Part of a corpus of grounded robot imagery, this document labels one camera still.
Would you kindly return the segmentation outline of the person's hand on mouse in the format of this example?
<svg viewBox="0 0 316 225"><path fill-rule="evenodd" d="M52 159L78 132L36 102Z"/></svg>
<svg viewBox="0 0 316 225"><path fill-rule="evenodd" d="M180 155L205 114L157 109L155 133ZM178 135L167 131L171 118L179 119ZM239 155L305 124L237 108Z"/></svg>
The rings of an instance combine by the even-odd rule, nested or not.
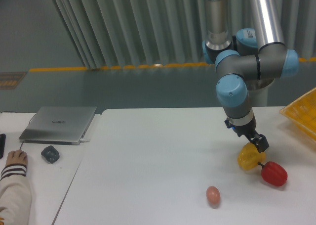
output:
<svg viewBox="0 0 316 225"><path fill-rule="evenodd" d="M28 165L28 157L27 153L23 150L19 149L16 151L9 152L6 160L6 166L10 166L13 164L21 164L24 166Z"/></svg>

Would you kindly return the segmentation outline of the white striped sleeve forearm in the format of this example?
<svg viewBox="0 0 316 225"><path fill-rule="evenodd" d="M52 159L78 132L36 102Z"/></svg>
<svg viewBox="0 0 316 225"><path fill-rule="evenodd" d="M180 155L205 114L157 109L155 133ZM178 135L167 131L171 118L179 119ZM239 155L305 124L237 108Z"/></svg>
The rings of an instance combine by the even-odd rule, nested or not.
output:
<svg viewBox="0 0 316 225"><path fill-rule="evenodd" d="M32 193L27 167L23 164L5 166L0 178L0 223L2 225L27 225Z"/></svg>

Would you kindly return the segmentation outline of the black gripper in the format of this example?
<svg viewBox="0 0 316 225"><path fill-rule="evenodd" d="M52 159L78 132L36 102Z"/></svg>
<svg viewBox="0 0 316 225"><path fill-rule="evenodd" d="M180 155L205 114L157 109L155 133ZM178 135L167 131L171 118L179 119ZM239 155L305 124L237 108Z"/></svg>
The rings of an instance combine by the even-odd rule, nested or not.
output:
<svg viewBox="0 0 316 225"><path fill-rule="evenodd" d="M224 121L228 129L232 129L238 137L244 135L248 137L250 143L252 143L259 153L264 152L269 148L269 143L263 134L256 133L256 120L253 118L246 125L237 126L233 125L228 119Z"/></svg>

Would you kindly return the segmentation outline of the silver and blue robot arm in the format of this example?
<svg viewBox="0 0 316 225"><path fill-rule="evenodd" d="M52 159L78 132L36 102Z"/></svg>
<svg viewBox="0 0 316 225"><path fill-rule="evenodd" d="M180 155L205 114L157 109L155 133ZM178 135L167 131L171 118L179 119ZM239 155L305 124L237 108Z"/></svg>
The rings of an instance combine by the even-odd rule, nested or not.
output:
<svg viewBox="0 0 316 225"><path fill-rule="evenodd" d="M295 75L298 54L284 44L275 0L250 0L254 28L234 36L229 32L228 0L204 1L209 15L203 53L206 62L215 65L216 94L227 116L225 125L264 152L269 144L256 131L249 86L263 88L274 79Z"/></svg>

